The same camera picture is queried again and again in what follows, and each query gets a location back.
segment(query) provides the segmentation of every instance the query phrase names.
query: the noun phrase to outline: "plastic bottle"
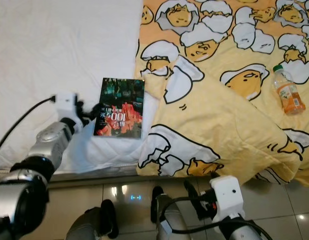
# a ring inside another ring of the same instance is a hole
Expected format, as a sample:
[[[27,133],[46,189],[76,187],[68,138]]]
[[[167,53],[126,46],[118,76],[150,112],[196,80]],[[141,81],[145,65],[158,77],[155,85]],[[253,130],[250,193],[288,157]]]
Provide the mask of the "plastic bottle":
[[[291,74],[285,71],[281,65],[274,66],[273,72],[275,73],[273,85],[281,98],[284,112],[287,115],[295,115],[303,112],[306,106],[301,101],[297,86],[293,82]]]

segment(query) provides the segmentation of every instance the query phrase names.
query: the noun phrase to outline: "book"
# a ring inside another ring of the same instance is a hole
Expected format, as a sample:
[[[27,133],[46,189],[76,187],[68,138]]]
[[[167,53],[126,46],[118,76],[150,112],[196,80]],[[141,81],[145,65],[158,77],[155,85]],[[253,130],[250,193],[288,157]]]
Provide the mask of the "book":
[[[93,135],[140,139],[144,96],[144,80],[104,78]]]

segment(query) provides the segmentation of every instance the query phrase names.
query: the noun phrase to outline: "floor tile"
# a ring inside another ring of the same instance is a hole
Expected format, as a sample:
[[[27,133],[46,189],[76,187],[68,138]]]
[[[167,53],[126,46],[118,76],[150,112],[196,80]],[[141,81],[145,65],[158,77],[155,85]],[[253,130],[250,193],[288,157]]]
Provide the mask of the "floor tile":
[[[193,240],[207,240],[207,235],[205,231],[199,231],[199,232],[192,233],[190,234],[190,237]]]
[[[297,181],[292,181],[285,186],[294,214],[309,213],[309,187],[304,187]]]
[[[296,215],[302,240],[309,240],[309,213]]]
[[[200,191],[207,190],[209,178],[198,178]],[[245,219],[266,219],[293,215],[285,187],[251,179],[241,186]]]
[[[261,219],[255,223],[274,240],[302,240],[295,216]]]
[[[155,240],[157,233],[155,231],[144,231],[144,232],[134,232],[119,234],[116,240]],[[107,236],[102,236],[101,240],[110,240],[111,238]]]
[[[103,199],[110,199],[115,207],[120,232],[154,231],[150,220],[153,181],[105,184]]]
[[[195,187],[198,192],[198,184],[195,178],[187,178],[187,180]],[[160,185],[163,191],[168,194],[172,199],[178,197],[187,197],[188,192],[184,187],[183,178],[169,179],[163,181],[156,181],[156,185]],[[176,203],[184,218],[185,224],[190,226],[203,225],[204,221],[199,221],[196,211],[190,201],[181,201]]]
[[[64,239],[71,225],[81,214],[100,206],[103,186],[52,189],[49,191],[49,198],[43,222],[22,240]]]

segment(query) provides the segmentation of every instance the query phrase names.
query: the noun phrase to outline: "black cable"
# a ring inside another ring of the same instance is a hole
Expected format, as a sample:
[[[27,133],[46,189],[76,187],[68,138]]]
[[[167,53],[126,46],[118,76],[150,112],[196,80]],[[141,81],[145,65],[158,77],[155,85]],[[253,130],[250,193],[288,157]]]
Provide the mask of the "black cable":
[[[170,202],[168,202],[162,208],[162,212],[161,212],[161,216],[160,216],[160,222],[162,222],[163,220],[166,219],[165,212],[170,205],[172,205],[176,202],[190,201],[190,200],[204,201],[203,196],[199,196],[199,197],[187,197],[187,196],[185,196],[185,197],[177,197],[175,199],[172,199]],[[242,224],[242,225],[253,227],[255,230],[259,230],[268,240],[273,240],[271,238],[271,236],[262,227],[258,226],[257,224],[250,222],[250,221],[237,220],[237,219],[227,220],[227,221],[218,221],[218,222],[214,222],[214,223],[211,223],[211,224],[208,224],[208,225],[200,226],[200,227],[189,229],[189,230],[177,230],[177,229],[173,229],[173,228],[171,228],[171,230],[172,230],[173,234],[193,234],[193,233],[200,232],[200,231],[203,231],[203,230],[219,227],[221,225],[230,225],[230,224]]]
[[[2,139],[0,140],[0,148],[1,146],[4,144],[4,142],[6,141],[7,137],[11,134],[11,132],[15,129],[15,127],[29,114],[31,113],[36,107],[40,106],[41,104],[44,104],[45,102],[48,101],[55,101],[56,97],[52,96],[49,97],[45,100],[42,100],[40,102],[38,102],[36,105],[34,105],[32,108],[30,108],[25,114],[23,114],[11,127],[10,129],[5,133],[5,135],[2,137]]]

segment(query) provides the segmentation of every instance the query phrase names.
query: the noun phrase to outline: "white mattress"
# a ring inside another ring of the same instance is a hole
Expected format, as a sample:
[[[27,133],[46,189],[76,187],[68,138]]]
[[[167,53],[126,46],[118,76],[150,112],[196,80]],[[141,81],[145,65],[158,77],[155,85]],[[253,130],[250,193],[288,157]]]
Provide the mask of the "white mattress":
[[[79,94],[99,100],[103,77],[133,78],[142,0],[0,0],[0,138],[35,103]],[[57,173],[84,173],[138,161],[157,109],[146,94],[141,140],[75,135]],[[52,103],[29,115],[0,151],[0,169],[21,161],[36,134],[57,119]]]

